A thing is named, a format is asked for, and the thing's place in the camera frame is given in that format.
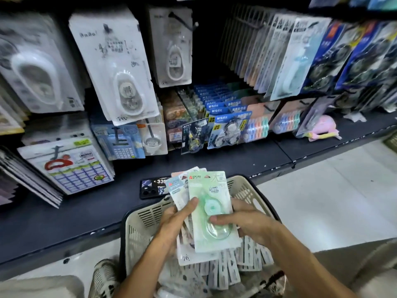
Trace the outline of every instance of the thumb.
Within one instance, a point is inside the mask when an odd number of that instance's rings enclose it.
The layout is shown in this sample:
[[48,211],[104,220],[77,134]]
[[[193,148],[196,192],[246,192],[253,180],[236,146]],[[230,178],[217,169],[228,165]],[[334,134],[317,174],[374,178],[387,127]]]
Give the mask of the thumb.
[[182,208],[181,211],[178,211],[176,213],[176,217],[183,221],[186,219],[197,207],[197,204],[199,203],[198,198],[194,197],[192,198],[185,207]]
[[210,217],[210,222],[215,225],[236,224],[241,226],[243,222],[243,212],[235,212],[231,214],[213,215]]

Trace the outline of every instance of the shopping basket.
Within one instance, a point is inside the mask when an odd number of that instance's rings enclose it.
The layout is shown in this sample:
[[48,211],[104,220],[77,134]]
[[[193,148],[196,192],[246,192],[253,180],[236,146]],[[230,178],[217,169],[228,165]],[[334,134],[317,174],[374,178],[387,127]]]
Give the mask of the shopping basket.
[[[233,175],[227,179],[230,195],[247,203],[258,205],[265,213],[274,219],[281,221],[276,211],[256,188],[256,186],[244,175]],[[164,197],[159,203],[129,211],[123,218],[121,226],[120,249],[120,278],[130,274],[136,262],[141,258],[150,238],[158,228],[160,218],[165,209],[173,205],[170,195]],[[276,265],[266,265],[261,272],[241,272],[241,283],[229,286],[227,291],[213,291],[213,297],[251,297],[263,288],[281,295],[284,292],[286,278]]]

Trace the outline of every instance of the pink toy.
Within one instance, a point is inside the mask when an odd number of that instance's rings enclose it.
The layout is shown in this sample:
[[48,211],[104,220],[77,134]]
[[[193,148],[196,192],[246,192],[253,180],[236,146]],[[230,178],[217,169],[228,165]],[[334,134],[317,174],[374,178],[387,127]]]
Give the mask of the pink toy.
[[305,133],[304,136],[308,137],[309,141],[329,137],[336,137],[339,140],[342,139],[342,137],[339,136],[339,131],[336,129],[335,121],[328,115],[321,116],[313,130]]

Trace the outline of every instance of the hand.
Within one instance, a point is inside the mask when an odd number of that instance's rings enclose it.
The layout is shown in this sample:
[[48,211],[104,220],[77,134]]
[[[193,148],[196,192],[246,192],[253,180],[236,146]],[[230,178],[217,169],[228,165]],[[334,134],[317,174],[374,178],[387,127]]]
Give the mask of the hand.
[[236,224],[240,226],[240,237],[248,235],[258,244],[266,246],[280,223],[243,200],[231,199],[231,204],[234,213],[211,216],[210,222],[214,225]]
[[161,239],[169,254],[175,252],[176,237],[182,229],[183,221],[196,209],[198,203],[198,198],[194,197],[181,211],[176,206],[164,211],[156,237]]

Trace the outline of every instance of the green correction tape package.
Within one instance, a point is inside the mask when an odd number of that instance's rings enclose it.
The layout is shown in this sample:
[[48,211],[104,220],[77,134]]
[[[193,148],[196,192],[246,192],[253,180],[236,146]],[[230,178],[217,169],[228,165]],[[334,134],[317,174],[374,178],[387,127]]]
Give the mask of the green correction tape package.
[[209,222],[212,215],[233,212],[225,172],[191,172],[189,198],[199,203],[192,213],[193,237],[196,252],[211,252],[241,245],[237,227],[233,224],[217,226]]

